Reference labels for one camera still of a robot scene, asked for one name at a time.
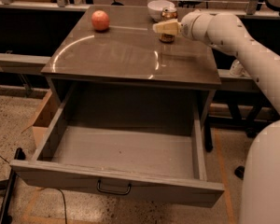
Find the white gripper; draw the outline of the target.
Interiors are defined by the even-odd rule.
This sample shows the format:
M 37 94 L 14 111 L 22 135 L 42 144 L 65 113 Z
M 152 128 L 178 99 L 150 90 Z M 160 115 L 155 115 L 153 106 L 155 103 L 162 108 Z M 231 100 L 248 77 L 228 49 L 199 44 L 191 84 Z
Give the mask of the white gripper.
M 212 15 L 194 10 L 183 17 L 181 24 L 177 19 L 160 21 L 155 23 L 152 29 L 157 34 L 167 35 L 178 35 L 181 30 L 182 36 L 187 39 L 209 42 L 207 29 L 212 19 Z

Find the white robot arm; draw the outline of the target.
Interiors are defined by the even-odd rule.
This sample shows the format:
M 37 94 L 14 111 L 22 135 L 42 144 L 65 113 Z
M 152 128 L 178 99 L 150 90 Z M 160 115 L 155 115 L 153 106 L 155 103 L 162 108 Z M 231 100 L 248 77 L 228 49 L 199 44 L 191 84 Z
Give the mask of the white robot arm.
M 156 23 L 153 31 L 181 34 L 234 56 L 280 115 L 280 56 L 255 40 L 234 14 L 195 10 L 180 21 Z M 280 120 L 264 128 L 248 151 L 239 224 L 280 224 Z

